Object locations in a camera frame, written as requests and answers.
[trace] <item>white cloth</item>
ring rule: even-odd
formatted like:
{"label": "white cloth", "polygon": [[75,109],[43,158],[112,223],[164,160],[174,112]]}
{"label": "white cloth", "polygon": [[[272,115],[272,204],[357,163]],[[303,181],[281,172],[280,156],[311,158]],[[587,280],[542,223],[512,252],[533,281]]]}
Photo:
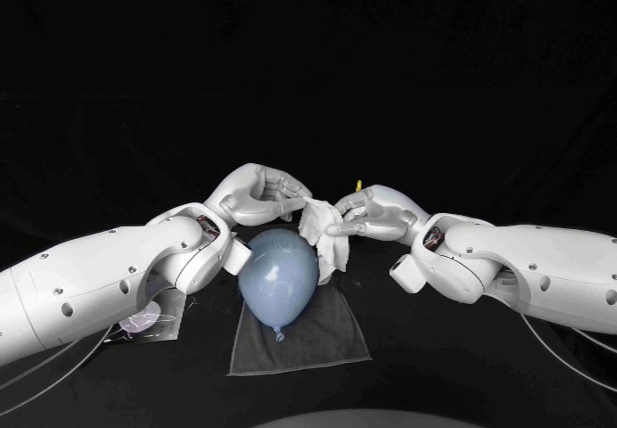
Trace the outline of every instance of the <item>white cloth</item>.
{"label": "white cloth", "polygon": [[327,284],[334,270],[344,272],[350,257],[347,236],[327,236],[327,226],[343,222],[339,210],[326,202],[304,197],[305,207],[300,219],[300,235],[317,248],[318,283]]}

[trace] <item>black table surface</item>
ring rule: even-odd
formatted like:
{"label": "black table surface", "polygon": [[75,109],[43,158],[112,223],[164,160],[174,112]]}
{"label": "black table surface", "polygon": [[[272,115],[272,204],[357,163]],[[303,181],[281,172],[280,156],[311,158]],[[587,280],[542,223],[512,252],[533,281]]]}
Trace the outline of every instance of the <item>black table surface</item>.
{"label": "black table surface", "polygon": [[[248,241],[271,227],[239,227]],[[388,269],[409,248],[350,239],[340,287],[373,361],[233,377],[242,309],[236,277],[220,271],[192,296],[177,341],[101,349],[70,376],[0,417],[3,427],[248,428],[308,412],[383,408],[484,427],[613,426],[608,392],[543,349],[520,315],[490,298],[464,305],[429,285],[406,294]]]}

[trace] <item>gray towel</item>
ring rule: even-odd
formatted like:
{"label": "gray towel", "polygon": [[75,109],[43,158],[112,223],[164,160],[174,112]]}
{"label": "gray towel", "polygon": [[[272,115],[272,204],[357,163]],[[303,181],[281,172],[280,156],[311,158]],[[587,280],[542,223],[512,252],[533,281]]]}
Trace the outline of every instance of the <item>gray towel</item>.
{"label": "gray towel", "polygon": [[372,360],[362,330],[336,284],[317,286],[314,295],[277,342],[243,303],[228,376],[275,373]]}

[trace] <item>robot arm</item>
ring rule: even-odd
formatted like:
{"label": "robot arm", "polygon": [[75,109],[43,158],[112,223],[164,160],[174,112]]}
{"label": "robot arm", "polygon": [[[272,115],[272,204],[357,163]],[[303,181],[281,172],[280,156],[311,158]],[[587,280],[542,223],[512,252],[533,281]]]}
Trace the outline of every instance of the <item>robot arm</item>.
{"label": "robot arm", "polygon": [[[203,204],[60,243],[10,267],[0,273],[0,366],[96,333],[166,288],[190,294],[220,268],[236,275],[251,250],[231,227],[288,216],[305,195],[288,174],[246,164]],[[153,271],[166,283],[148,282]]]}
{"label": "robot arm", "polygon": [[461,303],[487,295],[525,315],[617,334],[617,240],[610,236],[494,226],[454,214],[429,217],[380,185],[346,196],[337,208],[347,221],[326,229],[329,235],[362,235],[411,247],[389,270],[408,292],[428,283]]}

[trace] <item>balloon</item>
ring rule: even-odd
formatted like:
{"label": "balloon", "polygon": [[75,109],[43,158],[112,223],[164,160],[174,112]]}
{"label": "balloon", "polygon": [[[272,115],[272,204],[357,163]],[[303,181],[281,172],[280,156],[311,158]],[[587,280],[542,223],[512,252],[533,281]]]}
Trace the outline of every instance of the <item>balloon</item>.
{"label": "balloon", "polygon": [[238,274],[241,293],[256,319],[284,338],[280,328],[301,314],[318,279],[314,249],[288,229],[269,229],[248,243],[252,250]]}

